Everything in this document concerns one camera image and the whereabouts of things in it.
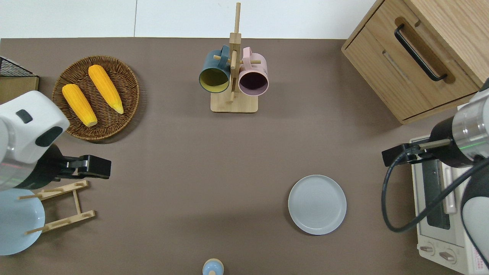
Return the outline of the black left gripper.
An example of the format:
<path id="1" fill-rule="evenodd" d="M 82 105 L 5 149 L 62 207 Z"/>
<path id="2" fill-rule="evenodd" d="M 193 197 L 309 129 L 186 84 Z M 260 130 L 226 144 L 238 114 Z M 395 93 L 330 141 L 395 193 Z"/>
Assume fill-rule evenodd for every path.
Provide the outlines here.
<path id="1" fill-rule="evenodd" d="M 95 155 L 67 156 L 66 160 L 58 146 L 53 144 L 37 161 L 29 176 L 15 188 L 35 190 L 57 179 L 95 178 L 107 180 L 110 177 L 111 165 L 112 162 L 110 160 Z"/>

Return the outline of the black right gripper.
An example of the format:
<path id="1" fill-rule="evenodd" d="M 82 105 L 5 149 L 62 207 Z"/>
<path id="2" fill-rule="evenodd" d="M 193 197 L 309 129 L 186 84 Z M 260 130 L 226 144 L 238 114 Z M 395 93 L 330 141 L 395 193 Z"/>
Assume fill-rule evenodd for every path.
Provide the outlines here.
<path id="1" fill-rule="evenodd" d="M 396 162 L 396 159 L 398 160 L 395 166 L 418 164 L 431 160 L 431 155 L 450 167 L 465 168 L 474 165 L 474 161 L 465 156 L 455 142 L 452 129 L 453 119 L 452 116 L 436 124 L 429 137 L 431 142 L 450 139 L 449 145 L 431 148 L 427 152 L 426 149 L 420 148 L 419 143 L 402 143 L 382 151 L 384 165 L 389 167 Z"/>

